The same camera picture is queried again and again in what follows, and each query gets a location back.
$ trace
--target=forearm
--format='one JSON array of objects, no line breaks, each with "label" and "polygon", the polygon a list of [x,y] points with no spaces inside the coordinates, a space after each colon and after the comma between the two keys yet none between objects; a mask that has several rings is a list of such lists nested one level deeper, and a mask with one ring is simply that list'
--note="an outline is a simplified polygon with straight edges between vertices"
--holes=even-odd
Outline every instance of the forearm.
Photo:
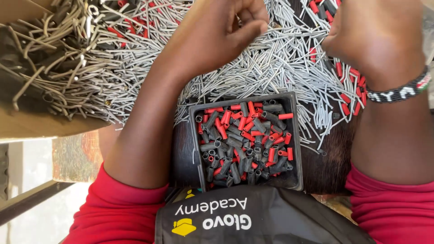
[{"label": "forearm", "polygon": [[[408,63],[412,68],[395,72],[392,79],[372,79],[368,85],[381,91],[406,84],[421,74],[420,59],[413,59]],[[434,181],[433,157],[434,125],[426,91],[392,104],[368,101],[352,147],[352,162],[361,172],[387,183],[419,185]]]},{"label": "forearm", "polygon": [[142,84],[131,115],[111,149],[104,169],[138,188],[167,184],[174,111],[187,80],[158,59]]}]

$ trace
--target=hand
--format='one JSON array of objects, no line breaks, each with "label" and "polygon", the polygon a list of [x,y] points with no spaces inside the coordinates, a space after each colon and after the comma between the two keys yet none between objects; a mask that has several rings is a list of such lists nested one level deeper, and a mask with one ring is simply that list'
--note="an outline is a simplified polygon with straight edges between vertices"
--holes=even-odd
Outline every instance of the hand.
[{"label": "hand", "polygon": [[419,0],[345,0],[322,46],[367,76],[371,89],[391,89],[422,73],[421,27]]},{"label": "hand", "polygon": [[188,81],[237,58],[268,22],[263,0],[196,0],[155,62]]}]

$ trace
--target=black apron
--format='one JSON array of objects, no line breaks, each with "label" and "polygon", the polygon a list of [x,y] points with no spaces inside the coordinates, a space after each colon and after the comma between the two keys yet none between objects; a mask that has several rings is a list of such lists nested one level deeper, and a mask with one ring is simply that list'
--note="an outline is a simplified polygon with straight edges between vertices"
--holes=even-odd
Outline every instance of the black apron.
[{"label": "black apron", "polygon": [[168,204],[155,244],[375,243],[362,229],[303,192],[241,185]]}]

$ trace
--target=plastic tray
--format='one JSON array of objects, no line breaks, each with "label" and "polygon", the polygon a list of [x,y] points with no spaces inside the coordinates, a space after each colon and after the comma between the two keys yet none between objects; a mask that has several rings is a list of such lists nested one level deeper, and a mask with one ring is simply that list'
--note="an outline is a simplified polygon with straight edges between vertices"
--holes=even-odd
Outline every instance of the plastic tray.
[{"label": "plastic tray", "polygon": [[215,107],[227,107],[231,105],[238,105],[241,102],[262,102],[268,100],[276,100],[278,103],[282,104],[283,109],[286,113],[293,113],[293,119],[286,119],[287,130],[292,134],[291,142],[289,143],[289,147],[293,149],[293,157],[294,160],[291,161],[293,165],[293,170],[282,172],[277,177],[270,177],[264,185],[272,185],[276,187],[283,187],[288,189],[293,189],[296,191],[303,190],[303,174],[302,174],[302,164],[301,164],[301,151],[300,151],[300,136],[298,130],[298,120],[297,120],[297,106],[296,106],[296,95],[293,92],[280,93],[275,95],[267,95],[267,96],[256,96],[249,97],[245,99],[235,99],[229,101],[222,102],[213,102],[207,104],[194,105],[189,108],[190,113],[190,124],[193,132],[194,139],[194,149],[195,149],[195,157],[199,159],[200,164],[198,165],[199,170],[199,178],[201,181],[201,187],[203,191],[208,191],[209,187],[206,181],[206,166],[202,166],[202,154],[199,150],[199,142],[201,140],[200,135],[197,132],[197,123],[195,121],[195,117],[198,112]]}]

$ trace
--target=red sleeve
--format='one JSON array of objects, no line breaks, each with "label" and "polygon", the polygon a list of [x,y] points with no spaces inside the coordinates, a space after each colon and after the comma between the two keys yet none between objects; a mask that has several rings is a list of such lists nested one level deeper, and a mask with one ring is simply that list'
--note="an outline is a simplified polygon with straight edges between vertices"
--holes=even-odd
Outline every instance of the red sleeve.
[{"label": "red sleeve", "polygon": [[101,166],[63,243],[153,243],[155,216],[164,206],[166,190],[125,185]]},{"label": "red sleeve", "polygon": [[369,178],[353,165],[346,188],[352,218],[378,243],[432,243],[434,237],[434,182],[392,185]]}]

